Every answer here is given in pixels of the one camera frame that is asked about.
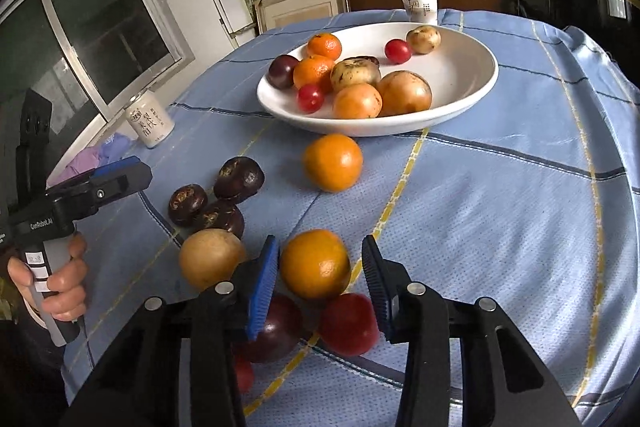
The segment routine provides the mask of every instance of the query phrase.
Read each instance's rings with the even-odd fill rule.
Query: finger
[[[84,255],[85,251],[86,241],[84,240],[84,235],[78,232],[69,241],[69,254],[74,259],[78,259]]]
[[[57,321],[69,322],[74,321],[81,315],[86,313],[86,305],[84,303],[76,306],[71,311],[55,314],[52,317]]]
[[[42,311],[51,315],[70,312],[80,304],[84,303],[86,293],[82,286],[76,286],[69,291],[47,297],[42,301]]]
[[[72,259],[47,279],[47,286],[52,292],[66,292],[78,286],[88,271],[82,259]]]
[[[9,258],[7,272],[9,272],[9,277],[11,277],[11,280],[18,287],[29,286],[33,281],[31,270],[29,270],[29,267],[25,263],[20,261],[17,257]]]

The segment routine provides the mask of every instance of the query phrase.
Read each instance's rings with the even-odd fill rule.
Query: can lid
[[[148,87],[145,87],[145,89],[143,89],[142,91],[140,91],[138,94],[136,94],[136,95],[132,96],[132,97],[129,99],[129,102],[127,102],[127,103],[125,104],[125,106],[123,107],[123,109],[126,109],[127,107],[130,107],[131,105],[133,105],[134,103],[136,103],[136,102],[140,99],[140,97],[141,97],[143,94],[145,94],[147,91],[148,91]]]

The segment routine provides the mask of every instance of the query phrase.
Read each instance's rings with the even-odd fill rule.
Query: white plate
[[[380,61],[380,73],[408,70],[427,80],[433,103],[426,111],[369,118],[338,120],[332,118],[333,97],[324,101],[313,114],[304,114],[296,104],[296,89],[277,90],[262,77],[258,100],[269,113],[295,127],[320,134],[341,133],[347,136],[386,136],[430,127],[453,118],[472,107],[486,95],[498,78],[498,62],[482,42],[464,33],[438,27],[442,43],[428,55],[414,55],[404,64],[391,64],[385,57],[385,44],[404,39],[409,30],[420,26],[412,22],[389,22],[357,26],[335,32],[342,43],[340,60],[358,55],[372,55]],[[304,58],[306,44],[289,52]]]

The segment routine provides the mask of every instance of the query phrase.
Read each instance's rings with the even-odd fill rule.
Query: can
[[[148,89],[129,100],[125,116],[142,143],[149,149],[169,136],[175,126],[175,122],[158,102],[154,92]]]

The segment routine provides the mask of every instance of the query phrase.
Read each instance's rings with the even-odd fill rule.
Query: checkered tablecloth
[[[279,28],[204,73],[170,108],[176,126],[132,153],[151,186],[79,223],[90,265],[87,337],[68,346],[70,397],[133,311],[151,295],[194,294],[182,279],[183,239],[166,217],[179,186],[210,187],[222,163],[257,160],[266,183],[241,204],[243,241],[268,233],[338,233],[353,266],[376,231],[386,257],[446,298],[493,296],[540,354],[585,425],[615,407],[640,365],[638,230],[640,92],[576,28],[489,12],[441,10],[440,24],[474,36],[500,64],[497,84],[461,116],[423,132],[358,139],[361,181],[316,190],[300,165],[316,136],[273,120],[255,89],[271,60],[318,30],[403,21],[401,10],[354,12]],[[354,291],[366,293],[363,277]],[[321,344],[254,365],[251,427],[394,424],[406,345],[380,342],[345,360]],[[452,425],[461,418],[460,357],[452,358]]]

